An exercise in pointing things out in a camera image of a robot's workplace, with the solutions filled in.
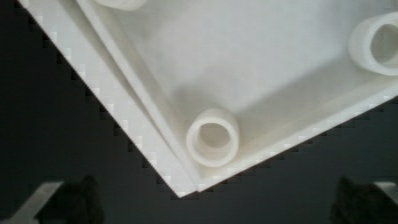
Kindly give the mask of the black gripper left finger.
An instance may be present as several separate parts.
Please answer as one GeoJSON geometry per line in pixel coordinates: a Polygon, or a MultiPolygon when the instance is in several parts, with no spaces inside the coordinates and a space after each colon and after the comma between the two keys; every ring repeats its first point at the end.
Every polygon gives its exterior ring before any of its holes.
{"type": "Polygon", "coordinates": [[[9,224],[105,224],[98,182],[85,176],[80,182],[45,182],[9,224]]]}

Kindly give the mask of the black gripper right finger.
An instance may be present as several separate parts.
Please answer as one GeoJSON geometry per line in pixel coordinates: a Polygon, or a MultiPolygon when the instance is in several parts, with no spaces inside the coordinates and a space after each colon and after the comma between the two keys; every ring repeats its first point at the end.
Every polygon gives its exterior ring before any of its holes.
{"type": "Polygon", "coordinates": [[[398,204],[375,184],[341,177],[331,206],[331,224],[398,224],[398,204]]]}

